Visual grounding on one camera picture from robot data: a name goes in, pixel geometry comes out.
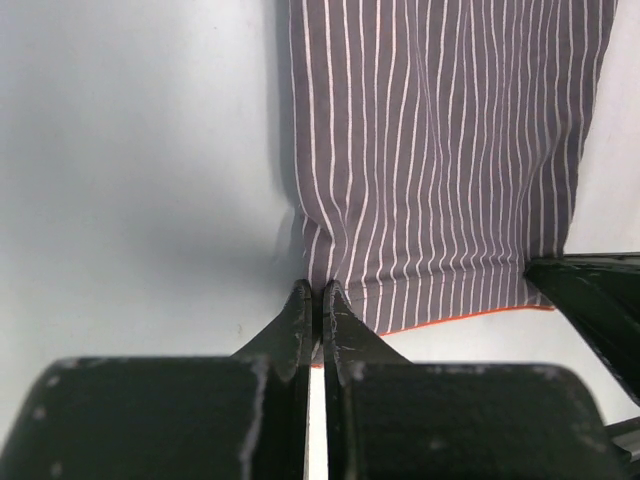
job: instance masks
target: gray striped cloth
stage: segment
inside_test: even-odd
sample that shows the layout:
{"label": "gray striped cloth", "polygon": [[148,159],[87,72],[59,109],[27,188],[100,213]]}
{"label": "gray striped cloth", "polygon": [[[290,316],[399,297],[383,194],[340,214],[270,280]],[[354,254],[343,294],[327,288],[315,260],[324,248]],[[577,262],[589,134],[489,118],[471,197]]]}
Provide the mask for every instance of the gray striped cloth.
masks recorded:
{"label": "gray striped cloth", "polygon": [[378,333],[548,302],[616,2],[290,0],[308,277]]}

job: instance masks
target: white wall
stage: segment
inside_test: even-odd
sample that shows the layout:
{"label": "white wall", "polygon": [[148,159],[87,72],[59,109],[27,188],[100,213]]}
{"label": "white wall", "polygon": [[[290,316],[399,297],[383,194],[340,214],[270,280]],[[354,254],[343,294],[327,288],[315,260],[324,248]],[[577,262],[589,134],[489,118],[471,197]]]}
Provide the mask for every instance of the white wall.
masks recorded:
{"label": "white wall", "polygon": [[[302,272],[286,3],[0,0],[0,438],[55,358],[226,354],[280,309]],[[570,252],[640,251],[639,45],[620,0]],[[567,365],[607,420],[637,414],[557,313],[386,338],[413,360]]]}

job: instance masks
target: black plastic part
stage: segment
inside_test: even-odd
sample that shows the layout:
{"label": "black plastic part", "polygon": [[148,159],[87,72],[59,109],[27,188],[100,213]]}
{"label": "black plastic part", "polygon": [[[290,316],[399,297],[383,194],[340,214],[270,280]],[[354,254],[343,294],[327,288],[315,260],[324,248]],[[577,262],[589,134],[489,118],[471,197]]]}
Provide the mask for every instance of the black plastic part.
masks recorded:
{"label": "black plastic part", "polygon": [[335,283],[324,353],[330,479],[627,478],[589,393],[560,367],[413,365]]}
{"label": "black plastic part", "polygon": [[607,434],[618,452],[627,473],[640,475],[640,418],[607,426]]}
{"label": "black plastic part", "polygon": [[235,358],[54,364],[23,405],[0,479],[302,478],[310,298],[297,283]]}
{"label": "black plastic part", "polygon": [[525,275],[640,405],[640,255],[535,259]]}

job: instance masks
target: orange fabric edge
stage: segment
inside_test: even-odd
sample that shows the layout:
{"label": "orange fabric edge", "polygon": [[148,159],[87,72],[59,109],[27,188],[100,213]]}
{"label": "orange fabric edge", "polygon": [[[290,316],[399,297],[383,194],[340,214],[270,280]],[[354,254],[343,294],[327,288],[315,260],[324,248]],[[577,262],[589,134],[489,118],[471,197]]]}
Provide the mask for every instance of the orange fabric edge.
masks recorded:
{"label": "orange fabric edge", "polygon": [[[446,322],[454,322],[456,320],[464,320],[466,318],[479,317],[481,315],[488,315],[490,313],[498,313],[498,312],[508,312],[511,310],[542,310],[546,312],[552,312],[555,310],[555,307],[543,307],[540,305],[523,305],[520,307],[503,307],[503,308],[494,308],[493,310],[484,310],[482,312],[472,313],[470,315],[461,315],[459,317],[449,317],[443,318],[442,320],[436,320],[435,322],[423,323],[422,325],[416,325],[415,327],[405,328],[404,330],[396,330],[395,332],[381,333],[380,337],[386,337],[387,335],[393,335],[394,333],[407,332],[409,330],[415,330],[416,328],[423,327],[431,327],[432,325],[438,325],[440,323]],[[324,365],[313,364],[311,368],[324,368]]]}

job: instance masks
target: white pinstripe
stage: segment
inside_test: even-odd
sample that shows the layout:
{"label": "white pinstripe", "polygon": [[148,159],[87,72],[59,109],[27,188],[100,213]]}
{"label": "white pinstripe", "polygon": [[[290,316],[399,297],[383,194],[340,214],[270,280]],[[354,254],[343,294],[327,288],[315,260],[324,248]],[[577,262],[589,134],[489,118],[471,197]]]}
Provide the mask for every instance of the white pinstripe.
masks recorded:
{"label": "white pinstripe", "polygon": [[[438,146],[440,147],[440,158],[438,159],[438,161],[440,163],[442,163],[443,158],[444,158],[444,151],[442,148],[442,122],[440,121],[440,86],[442,83],[442,65],[443,65],[443,61],[444,61],[444,34],[445,34],[445,24],[446,24],[446,18],[447,18],[447,7],[449,2],[448,0],[445,0],[444,2],[444,14],[443,14],[443,23],[442,23],[442,31],[440,34],[440,59],[438,60],[438,76],[436,78],[436,125],[437,125],[437,129],[438,129]],[[442,210],[442,171],[440,172],[439,178],[438,178],[438,205],[439,205],[439,210],[440,210],[440,226],[442,227],[444,225],[444,211]],[[442,264],[443,264],[443,260],[444,257],[446,256],[446,251],[447,251],[447,242],[445,240],[444,237],[444,228],[440,228],[440,235],[442,238],[442,245],[443,245],[443,254],[442,257],[440,258],[439,262],[438,262],[438,269],[440,271],[442,271]],[[435,249],[433,248],[434,245],[432,243],[431,248],[433,251],[433,256],[435,257]],[[443,291],[442,289],[440,290],[440,302],[439,302],[439,309],[438,309],[438,318],[442,318],[442,295],[443,295]],[[429,304],[431,304],[431,291],[429,291]]]}
{"label": "white pinstripe", "polygon": [[[554,92],[555,92],[555,100],[553,101],[553,105],[555,107],[556,113],[556,138],[559,138],[562,132],[562,127],[560,124],[560,102],[559,102],[559,82],[560,82],[560,3],[558,3],[558,12],[556,15],[556,79],[554,83]],[[552,153],[553,156],[557,155],[558,152],[554,151]],[[551,184],[553,185],[553,191],[558,191],[558,180],[556,178],[556,169],[553,161],[549,162],[549,167],[551,169]],[[558,254],[558,241],[559,241],[559,224],[558,224],[558,198],[554,195],[553,197],[553,255],[556,256]]]}
{"label": "white pinstripe", "polygon": [[[460,260],[456,260],[455,262],[452,261],[452,263],[455,265],[456,263],[459,262],[460,265],[460,269],[462,270],[462,279],[463,279],[463,283],[462,283],[462,287],[461,287],[461,292],[460,292],[460,313],[459,315],[463,315],[464,312],[464,298],[467,294],[466,289],[465,289],[465,283],[464,280],[466,280],[467,275],[466,275],[466,271],[467,271],[467,267],[464,265],[464,259],[466,258],[466,256],[469,254],[469,243],[467,242],[467,235],[465,235],[465,231],[464,231],[464,216],[462,214],[462,197],[460,195],[460,184],[461,179],[460,179],[460,174],[462,172],[462,140],[465,137],[465,128],[466,128],[466,121],[467,121],[467,48],[466,48],[466,38],[467,38],[467,21],[469,19],[469,10],[465,10],[465,14],[464,14],[464,21],[463,21],[463,36],[462,36],[462,77],[463,77],[463,81],[462,81],[462,120],[461,120],[461,125],[460,125],[460,138],[458,139],[458,162],[457,162],[457,175],[456,175],[456,195],[458,198],[458,215],[459,215],[459,219],[460,219],[460,223],[461,223],[461,233],[462,233],[462,240],[464,243],[464,253],[462,254],[462,256],[460,257]],[[456,43],[458,41],[458,32],[456,32]],[[453,105],[449,105],[449,111],[451,111]],[[473,238],[473,241],[475,242],[475,231],[473,228],[471,228],[471,235]],[[451,297],[450,297],[450,301],[449,304],[451,305],[451,316],[459,316],[459,315],[455,315],[453,312],[453,297],[454,297],[454,293],[455,293],[455,288],[451,288]]]}
{"label": "white pinstripe", "polygon": [[[302,219],[302,238],[303,238],[303,244],[304,244],[304,248],[302,250],[302,258],[306,258],[308,259],[308,254],[309,251],[307,250],[307,225],[309,224],[309,217],[307,215],[303,215],[303,219]],[[307,261],[307,278],[311,278],[311,265],[308,263]]]}
{"label": "white pinstripe", "polygon": [[[325,44],[327,47],[327,77],[329,80],[329,142],[330,142],[330,147],[331,147],[331,162],[329,163],[329,198],[331,199],[331,203],[333,204],[333,207],[336,210],[336,213],[338,214],[338,218],[340,219],[340,222],[342,224],[342,231],[344,233],[345,236],[345,252],[343,253],[343,258],[342,260],[344,260],[344,255],[346,255],[347,250],[349,249],[349,238],[347,235],[347,228],[345,226],[344,221],[342,220],[342,215],[341,215],[341,211],[340,211],[340,207],[338,206],[338,203],[336,202],[336,197],[335,197],[335,193],[333,191],[333,185],[335,183],[335,171],[336,171],[336,119],[335,119],[335,98],[334,98],[334,88],[333,88],[333,59],[331,56],[331,18],[329,16],[329,0],[324,0],[324,26],[325,26]],[[315,183],[318,182],[318,178],[315,177],[314,179]],[[331,242],[331,246],[334,247],[335,246],[335,237],[332,235],[332,242]],[[329,283],[329,280],[332,279],[333,274],[332,274],[332,262],[333,258],[330,259],[330,263],[329,263],[329,268],[327,268],[327,278],[326,278],[326,283]]]}
{"label": "white pinstripe", "polygon": [[[344,255],[342,262],[347,256],[349,251],[349,235],[346,229],[346,225],[349,222],[349,209],[351,206],[351,189],[353,187],[353,96],[351,92],[351,51],[349,46],[349,14],[347,11],[347,0],[342,0],[342,21],[344,28],[344,50],[345,50],[345,67],[347,71],[347,193],[345,199],[343,226],[345,227],[346,246],[344,249]],[[357,245],[357,239],[353,239],[352,250],[355,252]]]}
{"label": "white pinstripe", "polygon": [[[491,181],[489,182],[489,193],[491,196],[491,201],[493,201],[494,198],[494,188],[493,188],[493,179],[494,179],[494,175],[493,175],[493,164],[495,163],[493,161],[493,153],[495,152],[495,141],[496,141],[496,114],[498,112],[498,78],[500,78],[500,72],[498,70],[498,42],[496,40],[496,30],[495,30],[495,18],[494,18],[494,8],[495,8],[495,2],[494,0],[491,0],[491,4],[490,4],[490,24],[491,24],[491,40],[493,43],[493,49],[496,52],[496,98],[494,100],[493,103],[493,129],[492,129],[492,135],[491,135],[491,148],[489,150],[489,157],[490,157],[490,162],[489,162],[489,176],[491,177]],[[497,251],[497,244],[495,241],[495,238],[493,236],[493,208],[489,209],[489,232],[490,232],[490,237],[491,237],[491,244],[493,246],[493,250],[492,252],[496,252]],[[491,261],[491,259],[489,259],[489,263],[491,265],[491,278],[494,278],[495,275],[495,265],[494,262]],[[489,305],[492,305],[492,301],[491,299],[493,298],[493,282],[489,283]]]}
{"label": "white pinstripe", "polygon": [[[573,62],[573,57],[575,55],[574,46],[573,46],[573,2],[569,2],[569,61]],[[573,201],[571,199],[571,174],[569,171],[569,133],[573,126],[573,114],[571,113],[571,65],[567,68],[567,125],[569,125],[569,130],[566,132],[564,139],[564,182],[567,187],[567,212],[571,215],[573,212]],[[556,224],[559,225],[560,219],[556,217]]]}
{"label": "white pinstripe", "polygon": [[[477,154],[477,146],[478,146],[478,121],[479,121],[479,117],[480,117],[480,102],[479,100],[479,94],[478,94],[478,56],[477,56],[477,48],[476,48],[476,22],[475,22],[475,13],[474,13],[474,8],[475,5],[471,4],[471,19],[470,19],[470,28],[471,28],[471,67],[473,69],[473,98],[474,98],[474,105],[475,105],[475,120],[473,123],[473,146],[471,148],[471,175],[470,175],[470,180],[469,180],[469,190],[467,192],[467,203],[469,204],[469,218],[471,220],[471,234],[473,236],[473,242],[475,244],[475,250],[473,252],[473,255],[471,255],[471,257],[469,258],[469,264],[471,265],[471,268],[474,272],[473,275],[473,280],[471,282],[471,292],[469,293],[469,297],[470,297],[470,302],[469,302],[469,314],[473,312],[473,294],[475,291],[475,281],[477,278],[477,271],[478,271],[478,266],[476,265],[476,263],[474,262],[474,260],[476,259],[476,257],[478,256],[478,254],[480,253],[480,244],[478,243],[477,239],[476,239],[476,235],[475,235],[475,222],[473,219],[473,200],[472,200],[472,195],[471,192],[473,191],[473,179],[475,177],[475,164],[476,164],[476,154]],[[466,56],[464,58],[464,63],[463,63],[463,68],[464,68],[464,77],[465,77],[465,89],[466,89],[466,70],[467,70],[467,62],[466,62]],[[481,170],[478,173],[478,184],[480,184],[480,182],[482,181],[482,172]],[[482,222],[482,187],[478,188],[478,197],[479,197],[479,201],[478,201],[478,207],[479,207],[479,217],[480,217],[480,237],[482,238],[482,240],[484,241],[484,224]]]}
{"label": "white pinstripe", "polygon": [[[456,238],[456,231],[455,231],[455,222],[453,221],[453,201],[452,201],[452,197],[451,197],[451,167],[453,162],[451,161],[453,159],[453,152],[451,150],[451,126],[453,124],[452,122],[452,112],[453,112],[453,97],[454,97],[454,91],[456,88],[456,82],[455,82],[455,78],[456,78],[456,72],[458,70],[458,47],[460,45],[460,20],[462,19],[462,15],[461,15],[461,10],[462,8],[458,8],[458,15],[456,18],[456,42],[455,42],[455,47],[454,47],[454,54],[453,54],[453,73],[452,73],[452,78],[453,83],[451,85],[451,92],[449,93],[449,108],[447,110],[447,125],[449,127],[449,131],[448,131],[448,135],[447,135],[447,150],[449,153],[449,156],[447,157],[447,159],[449,160],[447,163],[449,164],[449,167],[447,168],[447,202],[449,204],[449,223],[451,225],[451,236],[453,238],[453,255],[451,256],[451,260],[449,261],[449,265],[452,266],[452,271],[453,271],[453,278],[451,280],[451,283],[453,285],[455,285],[456,283],[456,276],[457,276],[457,268],[456,268],[456,257],[458,256],[458,240]],[[440,259],[440,270],[442,271],[442,265],[444,263],[444,259],[446,258],[446,248],[445,248],[445,254],[442,255],[442,258]],[[442,306],[443,306],[443,297],[444,297],[444,283],[442,284],[442,288],[440,289],[440,314],[439,317],[442,318]],[[449,305],[451,305],[453,303],[453,289],[451,291],[451,298],[449,300]]]}
{"label": "white pinstripe", "polygon": [[[335,248],[335,236],[334,236],[334,232],[333,232],[333,225],[331,224],[331,221],[329,220],[329,216],[327,215],[327,211],[324,208],[324,203],[322,202],[322,198],[320,196],[320,189],[318,187],[318,175],[317,175],[317,159],[316,159],[316,133],[315,133],[315,115],[314,115],[314,105],[315,105],[315,98],[314,98],[314,90],[313,90],[313,72],[311,69],[311,35],[309,33],[309,11],[307,8],[307,3],[309,0],[303,0],[302,3],[302,18],[303,18],[303,28],[304,28],[304,39],[305,39],[305,59],[306,59],[306,65],[307,65],[307,79],[308,79],[308,83],[309,83],[309,107],[311,110],[311,115],[309,116],[309,121],[310,121],[310,142],[311,142],[311,171],[312,171],[312,175],[313,175],[313,186],[315,189],[315,194],[316,194],[316,198],[318,199],[318,206],[320,208],[320,211],[322,212],[322,218],[325,222],[325,225],[327,227],[327,230],[329,231],[329,235],[331,237],[331,245],[329,247],[329,258],[327,259],[327,278],[330,276],[330,272],[331,269],[333,267],[333,251]],[[311,247],[311,260],[310,260],[310,267],[309,269],[312,270],[313,269],[313,260],[315,259],[315,249],[317,247],[317,240],[318,237],[320,235],[320,229],[318,229],[316,231],[316,234],[314,236],[314,240],[313,240],[313,244]]]}
{"label": "white pinstripe", "polygon": [[[546,44],[545,44],[545,64],[544,64],[544,75],[543,75],[543,79],[544,79],[544,89],[543,89],[543,98],[544,101],[542,102],[543,105],[548,105],[548,101],[549,101],[549,85],[547,82],[547,69],[549,67],[549,30],[551,28],[551,11],[553,10],[553,3],[551,4],[551,8],[549,10],[549,20],[547,22],[547,34],[545,36],[545,38],[547,39]],[[551,141],[551,131],[549,129],[549,119],[547,118],[547,115],[543,112],[542,118],[544,119],[544,131],[545,131],[545,144],[549,145],[549,142]],[[541,160],[541,164],[539,165],[539,169],[542,171],[542,169],[544,168],[544,164],[545,164],[546,158],[543,156],[542,160]],[[544,206],[544,185],[542,183],[543,177],[542,175],[540,175],[540,205]],[[540,209],[540,256],[544,255],[544,208]]]}
{"label": "white pinstripe", "polygon": [[[405,80],[405,84],[404,84],[404,93],[403,93],[403,98],[402,98],[402,108],[401,108],[401,112],[404,112],[404,103],[406,101],[407,98],[407,87],[408,87],[408,83],[409,83],[409,76],[411,73],[411,32],[409,30],[409,12],[408,12],[408,8],[407,5],[405,4],[404,6],[404,23],[405,23],[405,30],[407,33],[407,77]],[[404,330],[406,328],[406,322],[407,322],[407,303],[409,301],[409,274],[407,273],[407,266],[409,265],[409,259],[410,259],[410,255],[409,255],[409,224],[411,223],[411,206],[409,204],[409,191],[411,190],[410,186],[411,186],[411,176],[413,174],[413,165],[414,165],[414,161],[415,161],[415,154],[416,154],[416,134],[417,134],[417,130],[418,130],[418,110],[419,110],[419,105],[420,105],[420,88],[418,88],[418,92],[417,92],[417,99],[416,99],[416,108],[414,110],[414,115],[413,115],[413,132],[412,132],[412,137],[411,137],[411,153],[409,155],[409,173],[407,175],[407,188],[406,188],[406,192],[405,192],[405,207],[407,210],[407,220],[406,220],[406,226],[405,226],[405,251],[407,253],[407,261],[405,262],[405,264],[402,267],[402,274],[404,276],[405,279],[405,293],[404,293],[404,305],[402,307],[402,329]],[[400,151],[400,135],[401,135],[401,129],[402,129],[402,118],[403,118],[403,113],[400,114],[400,124],[398,126],[398,143],[396,144],[396,169],[394,172],[394,180],[393,180],[393,185],[394,185],[394,193],[396,190],[396,176],[397,176],[397,172],[398,172],[398,156],[399,156],[399,151]],[[395,223],[394,223],[394,230],[397,228],[397,202],[394,202],[394,219],[395,219]],[[396,252],[396,248],[395,248],[395,235],[396,232],[394,231],[394,254]],[[398,257],[397,254],[394,255],[394,267],[391,268],[391,271],[393,272],[393,268],[395,268],[395,265],[397,264],[398,261]],[[389,321],[389,329],[387,330],[387,332],[389,332],[391,329],[391,321]]]}
{"label": "white pinstripe", "polygon": [[[540,20],[538,22],[538,35],[537,35],[537,50],[542,50],[542,20],[544,18],[544,3],[541,3],[540,5]],[[539,121],[538,121],[538,98],[540,98],[540,76],[542,75],[542,69],[538,68],[536,70],[536,81],[535,81],[535,90],[534,90],[534,114],[533,114],[533,133],[534,133],[534,139],[536,142],[536,157],[540,157],[540,155],[542,154],[542,143],[540,141],[540,127],[539,127]],[[532,220],[533,220],[533,207],[531,205],[531,196],[533,195],[533,180],[536,178],[536,168],[537,168],[537,162],[535,161],[534,157],[531,157],[531,163],[529,166],[530,169],[530,173],[529,173],[529,185],[528,185],[528,189],[527,189],[527,238],[531,238],[531,229],[533,227],[532,225]],[[527,252],[526,252],[526,260],[530,260],[532,258],[533,254],[531,252],[531,245],[528,246],[527,248]]]}
{"label": "white pinstripe", "polygon": [[382,228],[382,238],[380,239],[380,248],[378,248],[378,270],[376,272],[376,280],[378,281],[378,285],[380,286],[380,295],[378,296],[378,306],[376,308],[376,323],[375,323],[375,331],[378,331],[378,328],[380,326],[380,313],[381,313],[381,308],[382,308],[382,278],[380,277],[380,274],[382,273],[382,267],[383,267],[383,262],[382,262],[382,250],[384,248],[384,244],[385,244],[385,240],[387,238],[387,230],[389,228],[389,210],[388,210],[388,203],[387,203],[387,168],[386,168],[386,160],[387,160],[387,154],[388,154],[388,145],[389,145],[389,122],[390,122],[390,118],[389,118],[389,110],[391,107],[391,86],[393,84],[393,73],[395,71],[395,64],[396,64],[396,42],[398,40],[398,32],[397,32],[397,26],[396,26],[396,10],[397,10],[397,6],[398,4],[396,3],[396,0],[391,0],[391,4],[393,5],[393,10],[392,10],[392,15],[391,15],[391,37],[392,37],[392,44],[391,44],[391,66],[389,67],[389,83],[387,85],[387,104],[386,104],[386,118],[385,118],[385,126],[384,126],[384,154],[383,154],[383,159],[384,159],[384,165],[383,165],[383,169],[382,169],[382,185],[383,187],[385,187],[383,189],[383,193],[382,193],[382,201],[383,201],[383,208],[384,208],[384,227]]}
{"label": "white pinstripe", "polygon": [[[431,21],[431,2],[427,2],[427,19],[425,24],[427,25],[427,29],[430,26],[430,21]],[[416,15],[416,31],[418,29],[418,19],[417,19],[417,15]],[[425,34],[425,62],[424,65],[420,65],[420,71],[425,72],[425,78],[422,79],[422,81],[425,83],[424,84],[424,88],[425,88],[425,97],[427,98],[427,109],[428,109],[428,120],[427,120],[427,129],[430,130],[433,133],[433,129],[429,128],[431,125],[431,119],[433,116],[432,113],[432,109],[431,109],[431,96],[429,94],[430,92],[430,88],[429,88],[429,75],[427,75],[426,73],[426,65],[427,65],[427,59],[429,56],[429,34],[428,31]],[[424,138],[424,155],[423,155],[423,159],[422,159],[422,168],[420,169],[420,180],[418,182],[418,195],[420,195],[420,192],[422,192],[422,184],[424,181],[424,169],[425,166],[427,165],[427,154],[428,154],[428,144],[429,144],[429,136],[427,133],[425,133],[425,138]],[[429,297],[427,299],[427,315],[429,316],[426,320],[430,321],[430,315],[431,315],[431,295],[433,293],[433,271],[431,269],[431,260],[433,260],[433,245],[434,245],[434,241],[433,241],[433,217],[434,217],[434,211],[433,211],[433,204],[431,201],[431,196],[433,193],[433,184],[435,182],[435,172],[436,169],[435,167],[431,169],[431,182],[429,184],[429,191],[427,193],[427,205],[429,208],[429,240],[430,240],[430,247],[431,247],[431,259],[429,260],[429,262],[427,263],[427,271],[429,273],[429,278],[431,278],[431,282],[429,284]],[[420,198],[418,201],[418,232],[422,232],[422,199]],[[415,323],[414,326],[418,325],[418,315],[420,312],[420,294],[422,293],[422,275],[420,273],[420,266],[422,265],[422,262],[424,261],[424,248],[422,245],[422,235],[418,235],[418,250],[420,250],[420,258],[418,259],[418,261],[416,262],[416,275],[418,276],[418,297],[416,298],[416,315],[415,315]]]}
{"label": "white pinstripe", "polygon": [[[518,262],[518,272],[522,273],[524,270],[524,251],[523,251],[523,238],[522,234],[524,231],[523,228],[523,215],[522,215],[522,203],[524,200],[524,194],[526,192],[526,187],[524,185],[525,178],[529,178],[531,175],[529,165],[527,164],[527,176],[524,176],[525,164],[522,161],[522,149],[520,148],[520,141],[524,140],[526,149],[527,149],[527,162],[530,162],[531,159],[531,139],[529,136],[529,128],[527,122],[529,120],[529,94],[531,91],[531,31],[533,25],[533,2],[531,2],[531,8],[529,9],[529,29],[527,35],[527,43],[526,47],[524,46],[524,9],[522,10],[522,15],[520,16],[520,55],[518,56],[518,101],[517,101],[517,109],[516,109],[516,130],[524,131],[524,138],[522,136],[518,136],[516,139],[516,155],[518,156],[518,161],[520,164],[520,172],[518,176],[518,197],[516,200],[516,230],[514,231],[514,242],[516,242],[516,252],[518,254],[516,261]],[[521,119],[521,110],[522,110],[522,88],[521,88],[521,79],[522,79],[522,56],[527,55],[527,93],[525,96],[525,115],[523,119],[522,130],[520,130],[520,119]],[[520,302],[520,289],[516,288],[515,290],[515,304],[519,305]]]}
{"label": "white pinstripe", "polygon": [[587,66],[587,57],[589,55],[589,4],[584,4],[584,54],[582,55],[582,62],[580,63],[580,135],[578,137],[578,156],[582,158],[582,152],[584,151],[584,136],[585,136],[585,116],[584,116],[584,81],[585,81],[585,69]]}
{"label": "white pinstripe", "polygon": [[[487,30],[487,16],[484,14],[484,11],[482,11],[482,43],[484,46],[484,59],[485,59],[485,69],[484,69],[484,80],[485,80],[485,87],[486,87],[486,93],[484,95],[484,109],[483,109],[483,132],[484,132],[484,143],[482,145],[482,153],[480,155],[480,172],[483,171],[483,167],[484,167],[484,160],[485,160],[485,154],[487,153],[487,147],[489,144],[489,140],[488,140],[488,131],[489,131],[489,43],[488,43],[488,30]],[[482,256],[480,257],[480,268],[482,269],[482,273],[484,276],[484,260],[488,257],[489,255],[489,243],[487,242],[487,238],[485,235],[485,230],[486,230],[486,226],[484,224],[484,200],[482,197],[482,192],[484,191],[484,188],[482,188],[482,178],[483,175],[480,175],[479,178],[479,182],[478,182],[478,202],[480,205],[480,233],[482,234],[482,241],[484,243],[484,252],[482,254]],[[489,218],[492,219],[493,216],[491,214],[491,209],[489,211]],[[482,300],[484,299],[484,283],[483,281],[480,282],[480,302],[478,304],[478,309],[480,311],[482,311],[483,306],[482,306]],[[490,300],[491,300],[491,290],[489,291],[489,304],[490,304]]]}
{"label": "white pinstripe", "polygon": [[[513,218],[514,215],[514,196],[513,196],[513,192],[514,192],[514,188],[513,188],[513,169],[511,167],[511,165],[513,164],[513,159],[511,156],[512,150],[511,150],[511,138],[512,138],[512,127],[513,124],[511,123],[511,106],[512,106],[512,86],[513,86],[513,71],[515,68],[515,56],[516,56],[516,45],[515,45],[515,19],[518,17],[517,15],[517,6],[518,3],[514,3],[514,23],[513,23],[513,31],[511,33],[511,65],[509,67],[509,84],[508,84],[508,91],[507,91],[507,171],[508,171],[508,175],[509,175],[509,216],[507,217],[507,247],[509,249],[509,255],[506,258],[506,262],[507,262],[507,268],[511,269],[513,266],[513,261],[515,258],[515,248],[514,248],[514,243],[515,243],[515,235],[512,237],[512,225],[515,225],[515,219]],[[520,158],[520,155],[517,155],[517,159],[518,159],[518,164],[520,165],[520,170],[522,170],[522,160]],[[506,295],[505,295],[505,301],[503,303],[503,305],[507,306],[509,303],[509,298],[512,298],[511,295],[511,275],[507,275],[507,286],[506,286]]]}
{"label": "white pinstripe", "polygon": [[[375,232],[378,227],[378,215],[380,210],[380,185],[378,183],[378,71],[379,71],[379,57],[380,57],[380,3],[376,4],[376,57],[374,60],[374,81],[373,81],[373,114],[374,114],[374,123],[373,123],[373,138],[375,139],[373,144],[373,180],[376,189],[376,210],[375,210],[375,218],[373,221],[373,227],[371,229],[371,238],[369,239],[369,246],[367,248],[367,253],[364,258],[364,268],[362,273],[362,283],[364,284],[365,279],[367,277],[367,265],[369,264],[369,255],[371,254],[371,247],[373,246],[373,239],[375,237]],[[364,296],[364,304],[363,304],[363,315],[364,318],[368,318],[367,314],[367,302],[368,302],[368,293],[365,292]]]}
{"label": "white pinstripe", "polygon": [[[360,212],[360,218],[358,219],[358,224],[356,226],[356,233],[355,233],[355,237],[354,237],[354,248],[353,251],[351,252],[351,260],[349,262],[349,270],[347,272],[347,277],[346,277],[346,285],[349,286],[351,284],[351,275],[353,273],[353,262],[356,259],[356,253],[357,253],[357,249],[356,246],[358,245],[358,239],[360,238],[360,232],[362,230],[362,223],[364,221],[364,217],[365,214],[367,212],[367,206],[369,205],[369,176],[367,174],[367,134],[368,134],[368,127],[367,127],[367,101],[365,98],[365,75],[364,75],[364,62],[365,62],[365,54],[364,54],[364,25],[363,25],[363,19],[362,19],[362,0],[359,1],[359,12],[360,12],[360,22],[359,22],[359,32],[360,32],[360,55],[362,58],[362,131],[363,131],[363,146],[362,146],[362,165],[363,165],[363,174],[364,174],[364,203],[362,205],[362,211]],[[363,268],[363,272],[366,274],[366,264]],[[365,276],[363,275],[361,280],[360,280],[360,284],[362,286],[362,291],[363,293],[366,293],[366,281],[365,281]]]}
{"label": "white pinstripe", "polygon": [[[498,214],[498,225],[503,225],[503,212],[504,212],[504,197],[505,197],[505,186],[504,186],[504,175],[502,169],[502,142],[504,141],[504,123],[505,123],[505,106],[509,106],[508,102],[505,102],[505,90],[507,85],[507,2],[503,2],[502,9],[502,97],[500,98],[500,139],[498,141],[498,179],[500,181],[500,212]],[[498,82],[496,82],[496,95],[498,95]],[[507,138],[507,150],[509,149],[509,141]],[[500,242],[500,253],[498,254],[498,268],[500,268],[500,280],[498,280],[498,298],[497,298],[497,306],[501,307],[502,303],[500,300],[500,293],[502,292],[502,281],[504,277],[504,268],[503,262],[505,260],[505,256],[507,253],[507,249],[504,245],[504,237],[502,235],[498,236],[498,240]]]}

